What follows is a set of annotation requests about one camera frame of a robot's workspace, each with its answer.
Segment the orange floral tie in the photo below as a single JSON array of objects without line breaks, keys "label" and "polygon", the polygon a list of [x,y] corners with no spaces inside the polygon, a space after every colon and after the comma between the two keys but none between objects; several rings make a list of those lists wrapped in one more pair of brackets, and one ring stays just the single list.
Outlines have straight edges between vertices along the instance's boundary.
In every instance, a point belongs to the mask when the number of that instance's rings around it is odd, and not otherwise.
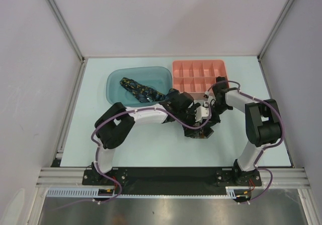
[{"label": "orange floral tie", "polygon": [[185,128],[184,135],[185,137],[194,138],[194,139],[207,139],[213,134],[213,129],[211,127],[204,126],[199,129],[190,129]]}]

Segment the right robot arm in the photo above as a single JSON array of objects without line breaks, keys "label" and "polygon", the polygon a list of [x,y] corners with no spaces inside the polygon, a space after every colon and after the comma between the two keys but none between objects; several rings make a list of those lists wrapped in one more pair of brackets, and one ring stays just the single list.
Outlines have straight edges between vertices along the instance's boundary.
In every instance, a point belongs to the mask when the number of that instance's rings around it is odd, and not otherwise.
[{"label": "right robot arm", "polygon": [[256,177],[258,162],[265,150],[283,142],[284,124],[277,102],[246,94],[240,90],[238,82],[224,77],[217,78],[204,96],[210,101],[210,122],[214,124],[220,122],[220,115],[226,110],[238,109],[244,113],[248,142],[240,157],[234,161],[228,180],[240,186],[249,183]]}]

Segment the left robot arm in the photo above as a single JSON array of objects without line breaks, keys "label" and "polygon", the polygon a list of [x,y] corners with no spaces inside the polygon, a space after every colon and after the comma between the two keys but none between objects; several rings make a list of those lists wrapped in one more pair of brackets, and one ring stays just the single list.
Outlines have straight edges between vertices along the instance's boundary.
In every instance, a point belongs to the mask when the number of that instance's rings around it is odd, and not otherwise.
[{"label": "left robot arm", "polygon": [[97,144],[93,178],[99,184],[111,179],[115,150],[126,139],[131,129],[139,125],[163,124],[177,121],[191,131],[201,129],[202,120],[208,118],[207,106],[196,103],[188,93],[177,91],[154,105],[126,107],[121,102],[113,104],[95,123],[91,140]]}]

